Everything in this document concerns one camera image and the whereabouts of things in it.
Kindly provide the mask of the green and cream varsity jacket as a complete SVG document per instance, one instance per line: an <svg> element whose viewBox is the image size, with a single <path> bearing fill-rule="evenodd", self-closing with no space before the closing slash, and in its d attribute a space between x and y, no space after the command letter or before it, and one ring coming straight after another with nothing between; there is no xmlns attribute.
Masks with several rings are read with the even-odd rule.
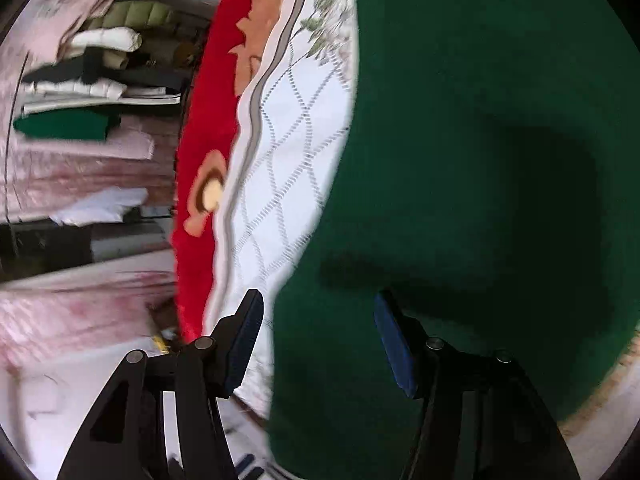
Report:
<svg viewBox="0 0 640 480"><path fill-rule="evenodd" d="M273 312L269 443L305 479L401 474L388 286L457 349L511 350L566 428L639 322L639 52L608 2L356 1L352 124Z"/></svg>

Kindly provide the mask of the stack of folded clothes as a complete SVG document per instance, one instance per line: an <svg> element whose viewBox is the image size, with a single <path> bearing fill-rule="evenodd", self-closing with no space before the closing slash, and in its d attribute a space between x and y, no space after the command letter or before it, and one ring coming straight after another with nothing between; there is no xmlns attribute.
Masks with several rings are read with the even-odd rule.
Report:
<svg viewBox="0 0 640 480"><path fill-rule="evenodd" d="M104 143L127 116L174 122L209 24L193 0L42 0L13 129L27 140Z"/></svg>

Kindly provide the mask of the pink patterned shelf cover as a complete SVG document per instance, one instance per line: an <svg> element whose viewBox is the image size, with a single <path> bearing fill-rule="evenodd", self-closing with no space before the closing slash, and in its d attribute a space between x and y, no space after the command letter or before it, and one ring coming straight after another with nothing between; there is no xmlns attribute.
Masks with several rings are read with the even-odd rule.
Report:
<svg viewBox="0 0 640 480"><path fill-rule="evenodd" d="M118 186L145 188L151 206L174 198L179 121L172 115L127 115L125 128L155 142L151 159L32 152L13 130L18 72L32 65L26 30L15 26L1 43L1 223L26 226L78 200ZM175 259L154 250L131 266L116 262L82 274L70 271L49 285L1 289L1 362L22 366L65 352L141 335L149 310L174 296Z"/></svg>

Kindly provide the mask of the white cloth on shelf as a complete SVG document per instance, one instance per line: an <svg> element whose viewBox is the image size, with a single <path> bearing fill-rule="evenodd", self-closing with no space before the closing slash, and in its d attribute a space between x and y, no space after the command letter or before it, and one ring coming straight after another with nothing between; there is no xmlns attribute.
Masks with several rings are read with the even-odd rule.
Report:
<svg viewBox="0 0 640 480"><path fill-rule="evenodd" d="M132 208L141 206L148 198L145 188L104 188L76 203L49 214L59 226L90 226L97 223L119 223Z"/></svg>

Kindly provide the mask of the white quilted bed sheet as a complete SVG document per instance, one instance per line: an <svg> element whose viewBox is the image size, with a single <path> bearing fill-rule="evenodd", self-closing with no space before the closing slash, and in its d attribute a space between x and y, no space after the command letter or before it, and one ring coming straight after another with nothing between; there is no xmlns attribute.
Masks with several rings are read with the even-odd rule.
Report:
<svg viewBox="0 0 640 480"><path fill-rule="evenodd" d="M356 0L281 0L262 60L240 96L216 211L214 284L203 328L262 293L264 322L235 396L259 417L272 397L272 311L322 215L357 89Z"/></svg>

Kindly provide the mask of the red floral blanket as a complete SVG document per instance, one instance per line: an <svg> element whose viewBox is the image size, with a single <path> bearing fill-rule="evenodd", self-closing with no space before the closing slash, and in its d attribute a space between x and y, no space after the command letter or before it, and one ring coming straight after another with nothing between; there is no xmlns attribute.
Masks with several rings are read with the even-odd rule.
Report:
<svg viewBox="0 0 640 480"><path fill-rule="evenodd" d="M283 0L220 0L194 78L177 150L176 307L180 333L190 342L204 332L206 301L215 283L213 220L204 188L226 174L239 132L240 94L257 74Z"/></svg>

